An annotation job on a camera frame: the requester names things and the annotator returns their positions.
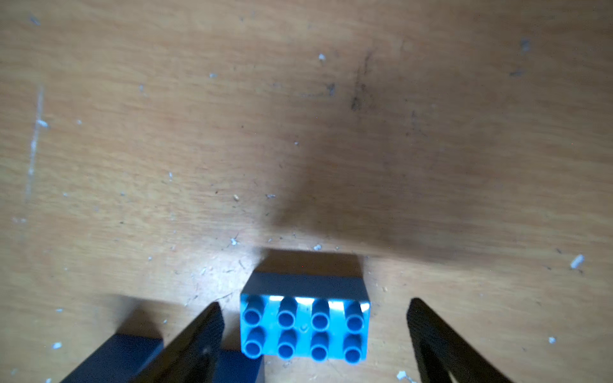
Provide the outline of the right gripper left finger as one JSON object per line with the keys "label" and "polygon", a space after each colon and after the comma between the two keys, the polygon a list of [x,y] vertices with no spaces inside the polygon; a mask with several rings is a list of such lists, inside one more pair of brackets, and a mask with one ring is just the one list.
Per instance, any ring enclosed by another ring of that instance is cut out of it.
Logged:
{"label": "right gripper left finger", "polygon": [[211,382],[220,357],[224,320],[220,304],[211,303],[133,382]]}

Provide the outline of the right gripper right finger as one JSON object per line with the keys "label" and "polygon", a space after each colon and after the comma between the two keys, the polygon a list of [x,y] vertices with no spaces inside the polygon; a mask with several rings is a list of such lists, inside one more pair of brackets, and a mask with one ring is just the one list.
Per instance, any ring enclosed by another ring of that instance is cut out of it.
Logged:
{"label": "right gripper right finger", "polygon": [[423,382],[509,382],[423,300],[412,298],[407,326]]}

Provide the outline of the blue 2x2 brick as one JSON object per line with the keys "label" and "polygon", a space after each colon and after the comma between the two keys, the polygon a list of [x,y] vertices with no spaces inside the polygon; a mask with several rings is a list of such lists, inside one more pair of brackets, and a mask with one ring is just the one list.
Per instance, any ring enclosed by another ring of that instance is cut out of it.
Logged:
{"label": "blue 2x2 brick", "polygon": [[264,358],[246,357],[237,350],[222,350],[213,376],[214,383],[265,383]]}
{"label": "blue 2x2 brick", "polygon": [[131,382],[163,350],[161,338],[115,334],[62,383]]}

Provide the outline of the light blue 2x4 brick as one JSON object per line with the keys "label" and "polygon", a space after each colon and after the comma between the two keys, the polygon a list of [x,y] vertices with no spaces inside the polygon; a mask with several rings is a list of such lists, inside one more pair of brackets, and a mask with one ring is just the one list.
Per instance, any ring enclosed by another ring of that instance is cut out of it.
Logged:
{"label": "light blue 2x4 brick", "polygon": [[367,359],[371,301],[361,277],[253,272],[240,294],[246,357]]}

